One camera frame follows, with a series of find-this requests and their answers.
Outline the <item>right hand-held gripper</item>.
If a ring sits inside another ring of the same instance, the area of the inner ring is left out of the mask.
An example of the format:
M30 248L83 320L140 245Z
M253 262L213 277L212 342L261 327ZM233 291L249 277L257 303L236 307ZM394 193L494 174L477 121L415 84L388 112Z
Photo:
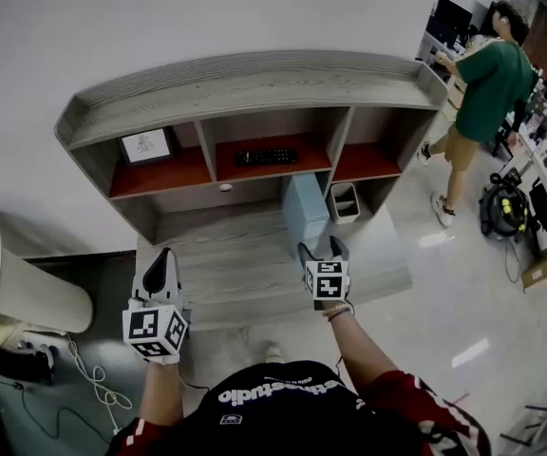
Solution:
M305 265L305 286L313 300L315 310L323 310L325 302L345 301L349 293L349 249L336 236L330 236L333 258L324 261L315 257L304 242L297 244L298 258Z

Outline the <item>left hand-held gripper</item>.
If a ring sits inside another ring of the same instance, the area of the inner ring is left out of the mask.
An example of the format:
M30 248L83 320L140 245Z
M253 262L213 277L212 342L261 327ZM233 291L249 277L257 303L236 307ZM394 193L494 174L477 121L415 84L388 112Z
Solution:
M150 305L141 297L164 295L167 288L168 259L171 250L163 248L146 270L137 270L133 296L123 311L123 342L141 358L153 363L178 363L182 343L188 332L188 321L174 304L157 301ZM171 283L181 290L178 257L171 252Z

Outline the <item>grey wooden desk shelf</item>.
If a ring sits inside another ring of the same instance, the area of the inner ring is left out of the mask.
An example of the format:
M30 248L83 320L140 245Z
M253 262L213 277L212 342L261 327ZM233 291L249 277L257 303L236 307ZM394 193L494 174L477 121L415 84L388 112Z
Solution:
M272 201L314 173L327 200L352 183L374 216L443 109L426 64L385 55L282 50L160 66L73 95L56 138L98 192L152 245L165 216ZM120 138L166 128L172 158L124 160ZM238 167L246 149L288 147L287 165ZM221 184L232 184L220 192Z

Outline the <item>person's right forearm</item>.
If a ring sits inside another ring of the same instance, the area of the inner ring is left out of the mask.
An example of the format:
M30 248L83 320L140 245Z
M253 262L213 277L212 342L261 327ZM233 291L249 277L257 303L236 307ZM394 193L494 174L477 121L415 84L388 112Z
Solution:
M350 310L331 314L329 322L357 393L363 394L378 377L398 369L368 336Z

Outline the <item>person's left forearm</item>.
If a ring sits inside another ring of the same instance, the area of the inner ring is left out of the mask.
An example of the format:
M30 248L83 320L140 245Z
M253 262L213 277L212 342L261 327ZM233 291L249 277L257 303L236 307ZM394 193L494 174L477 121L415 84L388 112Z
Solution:
M147 364L139 417L162 427L172 427L183 419L177 365Z

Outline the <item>grey wooden table top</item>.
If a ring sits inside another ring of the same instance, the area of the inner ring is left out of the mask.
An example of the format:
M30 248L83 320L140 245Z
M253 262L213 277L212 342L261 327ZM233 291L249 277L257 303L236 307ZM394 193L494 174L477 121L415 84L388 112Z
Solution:
M411 288L403 248L386 207L352 223L328 224L310 243L316 257L330 257L330 237L349 249L353 304ZM140 238L136 260L150 264L162 248L173 251L181 296L195 331L274 323L313 311L296 246L272 201L167 215L156 240L151 245Z

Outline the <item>black computer monitor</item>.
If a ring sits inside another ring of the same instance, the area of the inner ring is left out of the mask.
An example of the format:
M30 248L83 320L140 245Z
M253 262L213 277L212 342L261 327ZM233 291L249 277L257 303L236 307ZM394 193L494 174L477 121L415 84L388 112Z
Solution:
M426 31L449 48L454 47L458 38L466 36L472 13L451 0L438 0L430 16Z

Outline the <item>white desktop bin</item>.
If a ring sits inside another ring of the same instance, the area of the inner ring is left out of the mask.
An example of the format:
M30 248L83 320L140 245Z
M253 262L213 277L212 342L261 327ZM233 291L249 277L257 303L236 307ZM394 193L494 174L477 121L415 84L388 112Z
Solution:
M355 186L350 182L335 183L330 187L328 206L335 224L354 222L361 214Z

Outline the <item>black remote control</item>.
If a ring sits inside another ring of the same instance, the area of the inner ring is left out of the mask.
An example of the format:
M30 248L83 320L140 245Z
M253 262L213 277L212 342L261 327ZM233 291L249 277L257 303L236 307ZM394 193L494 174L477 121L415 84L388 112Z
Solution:
M235 166L287 165L296 163L297 157L297 152L288 147L246 149L236 153Z

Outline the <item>round white side table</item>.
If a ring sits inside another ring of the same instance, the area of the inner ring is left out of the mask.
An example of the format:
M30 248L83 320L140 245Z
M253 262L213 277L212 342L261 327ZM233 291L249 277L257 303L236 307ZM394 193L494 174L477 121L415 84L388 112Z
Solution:
M81 287L13 254L0 232L0 314L42 327L83 333L92 324L92 300Z

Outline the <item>cream ornate chair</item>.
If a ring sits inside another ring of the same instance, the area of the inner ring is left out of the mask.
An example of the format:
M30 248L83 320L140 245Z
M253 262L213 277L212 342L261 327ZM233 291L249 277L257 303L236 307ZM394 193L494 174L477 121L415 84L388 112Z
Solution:
M0 314L0 348L15 351L21 341L26 341L28 333L66 336L66 331L31 324Z

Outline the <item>person's black and red shirt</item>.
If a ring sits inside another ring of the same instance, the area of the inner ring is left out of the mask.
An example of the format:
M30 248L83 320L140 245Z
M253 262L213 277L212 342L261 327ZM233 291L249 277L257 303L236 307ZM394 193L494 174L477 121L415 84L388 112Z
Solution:
M481 425L400 370L362 395L313 361L263 363L166 427L136 418L105 456L491 456Z

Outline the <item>black backpack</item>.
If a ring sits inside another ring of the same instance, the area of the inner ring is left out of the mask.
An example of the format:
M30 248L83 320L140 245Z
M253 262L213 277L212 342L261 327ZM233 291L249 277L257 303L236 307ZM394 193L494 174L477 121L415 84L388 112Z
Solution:
M54 353L42 344L34 348L21 343L16 350L0 348L0 375L8 379L51 385L54 380Z

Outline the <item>black and yellow vacuum cleaner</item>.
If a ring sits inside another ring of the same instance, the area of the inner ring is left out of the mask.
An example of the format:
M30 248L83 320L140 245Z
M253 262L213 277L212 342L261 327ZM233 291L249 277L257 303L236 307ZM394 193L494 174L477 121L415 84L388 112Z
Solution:
M508 177L493 173L479 200L481 233L497 241L521 241L529 220L529 201Z

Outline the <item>black picture frame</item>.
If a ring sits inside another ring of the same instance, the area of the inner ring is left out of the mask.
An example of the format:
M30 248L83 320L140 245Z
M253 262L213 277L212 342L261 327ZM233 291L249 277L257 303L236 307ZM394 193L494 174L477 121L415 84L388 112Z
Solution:
M174 156L174 145L166 128L143 131L120 138L121 150L127 164L158 162Z

